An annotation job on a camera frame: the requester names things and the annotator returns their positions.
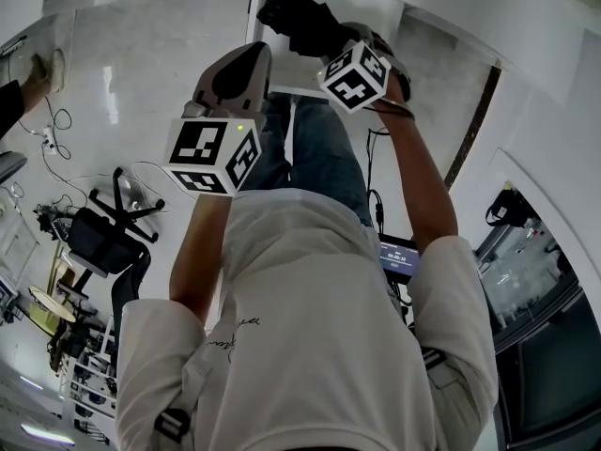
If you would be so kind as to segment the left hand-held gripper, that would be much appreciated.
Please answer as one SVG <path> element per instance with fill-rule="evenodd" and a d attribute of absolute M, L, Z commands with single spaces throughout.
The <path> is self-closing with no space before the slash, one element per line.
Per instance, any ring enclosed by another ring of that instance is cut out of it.
<path fill-rule="evenodd" d="M 270 71 L 264 42 L 239 47 L 203 71 L 182 116 L 171 122 L 162 162 L 182 190 L 238 193 L 262 153 Z"/>

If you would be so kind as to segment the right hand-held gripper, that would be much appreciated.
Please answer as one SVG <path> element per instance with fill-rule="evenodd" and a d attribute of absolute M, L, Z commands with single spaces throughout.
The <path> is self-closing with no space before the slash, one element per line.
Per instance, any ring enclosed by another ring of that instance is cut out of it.
<path fill-rule="evenodd" d="M 376 34 L 365 24 L 342 23 L 348 35 L 336 58 L 325 58 L 317 74 L 321 90 L 349 114 L 386 94 L 389 77 L 400 75 L 400 62 L 376 42 Z"/>

